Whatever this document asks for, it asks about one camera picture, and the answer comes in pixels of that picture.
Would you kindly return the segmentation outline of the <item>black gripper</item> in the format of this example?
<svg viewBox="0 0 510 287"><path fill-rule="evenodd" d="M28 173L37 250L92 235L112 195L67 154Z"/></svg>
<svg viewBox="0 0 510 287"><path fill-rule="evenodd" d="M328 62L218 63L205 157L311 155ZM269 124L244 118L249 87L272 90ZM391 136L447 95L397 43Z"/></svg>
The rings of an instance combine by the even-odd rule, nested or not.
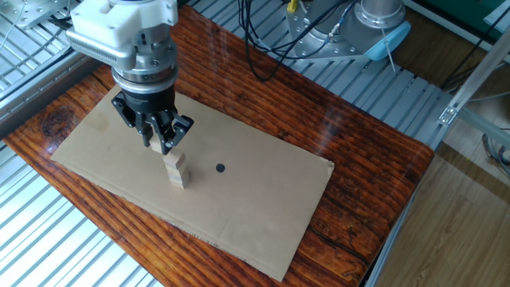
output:
<svg viewBox="0 0 510 287"><path fill-rule="evenodd" d="M174 85L148 94L122 89L113 97L112 104L129 128L136 127L145 147L150 146L154 128L155 150L162 155L177 147L194 124L190 117L177 113Z"/></svg>

